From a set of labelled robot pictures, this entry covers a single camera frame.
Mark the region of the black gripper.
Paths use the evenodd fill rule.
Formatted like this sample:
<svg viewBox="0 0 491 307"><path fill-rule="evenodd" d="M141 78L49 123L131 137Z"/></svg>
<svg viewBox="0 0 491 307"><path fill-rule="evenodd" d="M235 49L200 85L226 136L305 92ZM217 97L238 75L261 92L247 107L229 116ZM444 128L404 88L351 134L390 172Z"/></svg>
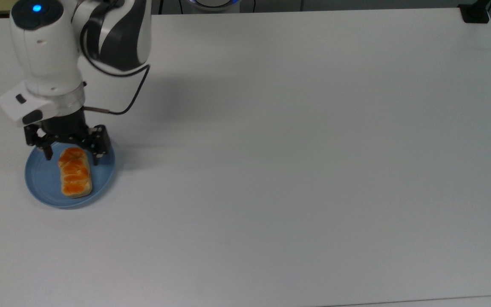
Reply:
<svg viewBox="0 0 491 307"><path fill-rule="evenodd" d="M54 142L75 144L84 148L91 153L95 166L111 150L107 127L97 125L89 128L82 108L66 116L52 117L41 121L41 129L45 132L43 136L39 136L39 129L40 126L36 124L25 126L25 140L28 146L36 147L43 152L47 161L52 159L52 144Z"/></svg>

